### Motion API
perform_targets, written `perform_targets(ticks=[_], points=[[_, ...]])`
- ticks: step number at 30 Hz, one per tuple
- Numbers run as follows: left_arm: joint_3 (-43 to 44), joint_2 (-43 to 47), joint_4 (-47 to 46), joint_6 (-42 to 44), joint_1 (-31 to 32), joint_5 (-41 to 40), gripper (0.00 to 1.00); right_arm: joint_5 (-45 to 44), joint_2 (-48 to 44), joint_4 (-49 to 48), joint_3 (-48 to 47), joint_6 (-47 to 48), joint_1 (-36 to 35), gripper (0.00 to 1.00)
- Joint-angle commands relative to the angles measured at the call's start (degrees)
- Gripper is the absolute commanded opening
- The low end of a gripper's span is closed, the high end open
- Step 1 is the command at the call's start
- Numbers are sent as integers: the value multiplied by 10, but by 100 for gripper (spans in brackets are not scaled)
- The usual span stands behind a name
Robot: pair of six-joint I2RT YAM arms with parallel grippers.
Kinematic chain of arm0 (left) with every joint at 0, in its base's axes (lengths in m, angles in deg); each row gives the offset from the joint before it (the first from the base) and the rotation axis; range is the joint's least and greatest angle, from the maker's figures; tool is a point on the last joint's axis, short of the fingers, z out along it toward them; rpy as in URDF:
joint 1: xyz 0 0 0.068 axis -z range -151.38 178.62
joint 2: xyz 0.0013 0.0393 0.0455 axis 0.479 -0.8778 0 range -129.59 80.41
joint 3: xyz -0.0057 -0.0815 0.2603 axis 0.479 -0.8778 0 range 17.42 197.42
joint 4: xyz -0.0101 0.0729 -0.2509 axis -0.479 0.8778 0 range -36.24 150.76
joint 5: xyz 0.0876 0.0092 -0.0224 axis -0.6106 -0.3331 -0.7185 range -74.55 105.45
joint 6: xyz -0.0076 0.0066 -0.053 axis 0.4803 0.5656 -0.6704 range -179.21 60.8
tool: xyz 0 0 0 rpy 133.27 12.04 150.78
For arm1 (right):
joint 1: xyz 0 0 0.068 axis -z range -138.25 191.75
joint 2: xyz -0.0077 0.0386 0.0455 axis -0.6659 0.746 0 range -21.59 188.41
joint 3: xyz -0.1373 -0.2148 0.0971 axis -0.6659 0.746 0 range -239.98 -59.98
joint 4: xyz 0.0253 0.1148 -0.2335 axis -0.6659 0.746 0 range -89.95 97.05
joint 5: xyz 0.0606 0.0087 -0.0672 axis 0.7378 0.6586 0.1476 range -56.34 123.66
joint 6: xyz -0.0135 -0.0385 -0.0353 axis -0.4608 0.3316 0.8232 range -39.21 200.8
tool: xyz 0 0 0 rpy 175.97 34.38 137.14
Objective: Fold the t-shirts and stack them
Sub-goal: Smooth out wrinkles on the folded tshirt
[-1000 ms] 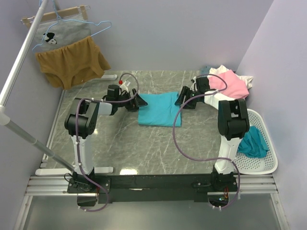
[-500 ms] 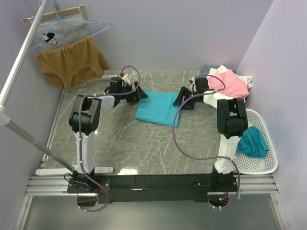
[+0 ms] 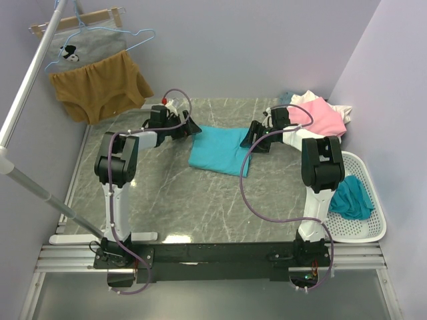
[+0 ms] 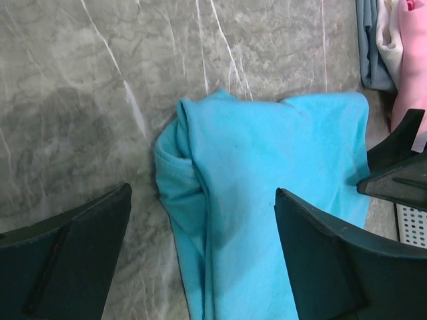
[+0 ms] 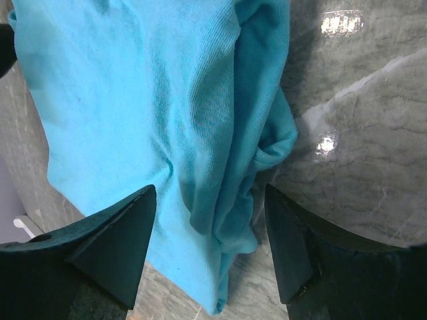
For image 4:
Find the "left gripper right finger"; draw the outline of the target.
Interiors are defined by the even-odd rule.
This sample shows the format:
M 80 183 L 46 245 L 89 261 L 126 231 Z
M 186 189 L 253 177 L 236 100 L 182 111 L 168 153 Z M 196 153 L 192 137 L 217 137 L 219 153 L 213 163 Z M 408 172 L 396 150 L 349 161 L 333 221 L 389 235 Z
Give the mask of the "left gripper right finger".
M 363 230 L 285 189 L 274 206 L 299 319 L 425 319 L 426 250 Z

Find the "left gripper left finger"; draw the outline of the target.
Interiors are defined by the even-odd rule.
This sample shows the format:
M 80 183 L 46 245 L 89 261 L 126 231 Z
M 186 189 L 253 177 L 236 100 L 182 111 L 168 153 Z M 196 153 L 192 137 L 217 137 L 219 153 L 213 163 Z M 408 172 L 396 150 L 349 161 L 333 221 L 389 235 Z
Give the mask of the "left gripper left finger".
M 100 319 L 131 213 L 124 183 L 1 234 L 2 319 Z

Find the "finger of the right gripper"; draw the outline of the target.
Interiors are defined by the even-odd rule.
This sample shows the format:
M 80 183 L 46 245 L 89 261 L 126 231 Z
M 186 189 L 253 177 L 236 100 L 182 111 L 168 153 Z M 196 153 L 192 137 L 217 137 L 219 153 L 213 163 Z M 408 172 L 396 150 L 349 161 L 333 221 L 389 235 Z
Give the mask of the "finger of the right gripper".
M 409 109 L 397 128 L 367 152 L 371 174 L 397 165 L 416 154 L 412 146 L 423 117 L 424 110 Z
M 357 192 L 426 211 L 426 155 L 371 174 L 358 182 Z

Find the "turquoise polo shirt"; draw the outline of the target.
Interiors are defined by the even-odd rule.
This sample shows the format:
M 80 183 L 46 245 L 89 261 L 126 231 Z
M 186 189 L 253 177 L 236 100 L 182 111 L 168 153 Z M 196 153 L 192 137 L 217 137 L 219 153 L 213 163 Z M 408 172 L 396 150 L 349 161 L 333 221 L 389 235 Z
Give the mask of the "turquoise polo shirt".
M 284 188 L 363 227 L 369 106 L 361 93 L 181 99 L 158 137 L 155 180 L 192 319 L 295 319 L 274 203 Z

